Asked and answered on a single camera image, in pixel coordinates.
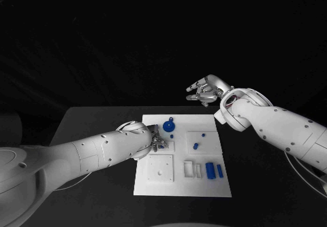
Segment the table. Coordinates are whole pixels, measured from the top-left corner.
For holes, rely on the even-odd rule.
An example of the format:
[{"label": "table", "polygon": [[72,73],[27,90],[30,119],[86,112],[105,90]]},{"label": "table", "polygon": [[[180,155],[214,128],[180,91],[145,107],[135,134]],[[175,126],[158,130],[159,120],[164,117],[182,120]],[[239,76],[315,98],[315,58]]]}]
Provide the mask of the table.
[{"label": "table", "polygon": [[[112,131],[142,114],[213,114],[217,106],[72,107],[50,145]],[[327,200],[299,179],[283,152],[252,127],[234,131],[216,121],[231,198],[133,196],[136,162],[93,172],[50,194],[23,227],[149,227],[174,222],[226,226],[325,226]],[[311,184],[316,180],[306,176]]]}]

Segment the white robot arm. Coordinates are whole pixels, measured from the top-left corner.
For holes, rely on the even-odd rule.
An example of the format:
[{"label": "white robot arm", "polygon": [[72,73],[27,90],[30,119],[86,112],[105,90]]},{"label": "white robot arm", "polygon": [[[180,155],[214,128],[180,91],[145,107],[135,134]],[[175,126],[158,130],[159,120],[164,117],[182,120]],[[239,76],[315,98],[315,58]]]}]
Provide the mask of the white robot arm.
[{"label": "white robot arm", "polygon": [[214,113],[221,124],[227,123],[237,131],[252,125],[260,139],[327,173],[327,128],[322,125],[272,106],[253,89],[234,89],[214,75],[200,79],[187,91],[194,88],[197,94],[187,96],[187,100],[200,100],[207,107],[207,103],[221,99]]},{"label": "white robot arm", "polygon": [[129,158],[139,160],[161,146],[158,126],[128,122],[115,131],[51,147],[0,148],[0,227],[18,227],[67,181]]}]

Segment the blue object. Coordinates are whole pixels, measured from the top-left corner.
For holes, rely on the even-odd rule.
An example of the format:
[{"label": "blue object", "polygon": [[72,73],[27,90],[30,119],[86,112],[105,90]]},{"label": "blue object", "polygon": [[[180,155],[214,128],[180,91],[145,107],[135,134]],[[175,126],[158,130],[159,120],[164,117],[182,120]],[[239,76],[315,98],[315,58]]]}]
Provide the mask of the blue object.
[{"label": "blue object", "polygon": [[223,178],[223,171],[220,165],[216,165],[218,177]]},{"label": "blue object", "polygon": [[162,130],[171,132],[175,129],[175,124],[172,123],[172,118],[168,118],[168,121],[162,123]]},{"label": "blue object", "polygon": [[214,167],[211,162],[205,163],[205,176],[210,180],[216,179]]}]

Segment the black curtain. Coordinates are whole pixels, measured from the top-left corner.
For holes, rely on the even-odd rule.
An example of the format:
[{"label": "black curtain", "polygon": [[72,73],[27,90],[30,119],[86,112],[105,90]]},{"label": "black curtain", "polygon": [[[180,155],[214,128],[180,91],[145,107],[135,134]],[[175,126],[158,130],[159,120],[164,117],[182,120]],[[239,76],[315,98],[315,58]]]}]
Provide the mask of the black curtain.
[{"label": "black curtain", "polygon": [[0,1],[0,99],[30,127],[56,125],[70,106],[200,105],[185,87],[208,74],[327,125],[324,7],[172,21],[113,12]]}]

